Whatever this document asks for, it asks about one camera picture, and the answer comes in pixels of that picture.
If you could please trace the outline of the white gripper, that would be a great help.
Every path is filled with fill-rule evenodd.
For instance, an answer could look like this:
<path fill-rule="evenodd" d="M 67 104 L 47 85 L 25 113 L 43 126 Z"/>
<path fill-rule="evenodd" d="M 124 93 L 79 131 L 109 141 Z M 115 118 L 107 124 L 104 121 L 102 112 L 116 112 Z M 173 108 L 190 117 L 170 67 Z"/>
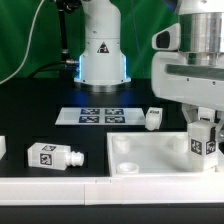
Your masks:
<path fill-rule="evenodd" d="M 183 103 L 189 134 L 198 121 L 198 107 L 217 110 L 212 118 L 215 140 L 224 142 L 224 53 L 218 54 L 214 66 L 190 65 L 188 53 L 179 51 L 180 35 L 176 23 L 153 36 L 157 53 L 151 66 L 152 90 L 159 98 Z"/>

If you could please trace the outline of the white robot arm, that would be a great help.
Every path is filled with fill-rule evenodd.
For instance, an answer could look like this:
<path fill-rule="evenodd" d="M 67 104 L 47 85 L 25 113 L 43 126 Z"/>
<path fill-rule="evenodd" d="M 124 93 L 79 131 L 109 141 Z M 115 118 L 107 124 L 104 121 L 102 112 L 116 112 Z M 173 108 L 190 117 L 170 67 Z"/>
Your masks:
<path fill-rule="evenodd" d="M 224 0 L 162 0 L 178 22 L 152 37 L 154 94 L 182 104 L 189 123 L 202 108 L 217 112 L 216 140 L 224 142 Z M 110 0 L 81 0 L 85 50 L 76 80 L 95 91 L 123 82 L 126 57 L 120 50 L 121 14 Z"/>

